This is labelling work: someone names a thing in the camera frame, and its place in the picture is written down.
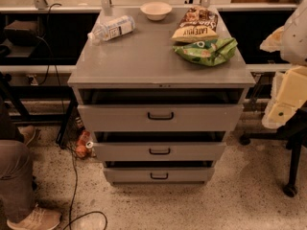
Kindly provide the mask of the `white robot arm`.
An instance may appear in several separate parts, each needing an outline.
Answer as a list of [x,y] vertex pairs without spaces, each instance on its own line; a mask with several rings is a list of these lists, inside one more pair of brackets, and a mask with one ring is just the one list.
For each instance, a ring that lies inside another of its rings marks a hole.
[[292,64],[285,73],[275,74],[271,99],[262,119],[264,127],[278,128],[307,102],[307,0],[261,43],[260,49],[279,51],[281,58]]

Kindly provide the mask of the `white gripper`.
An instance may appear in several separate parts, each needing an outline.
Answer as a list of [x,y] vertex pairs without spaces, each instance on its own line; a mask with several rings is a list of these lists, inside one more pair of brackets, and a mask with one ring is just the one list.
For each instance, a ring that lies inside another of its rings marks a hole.
[[[277,28],[260,44],[260,49],[269,53],[279,51],[283,32],[283,26]],[[285,73],[277,72],[262,125],[272,129],[284,126],[306,102],[307,67],[294,65]]]

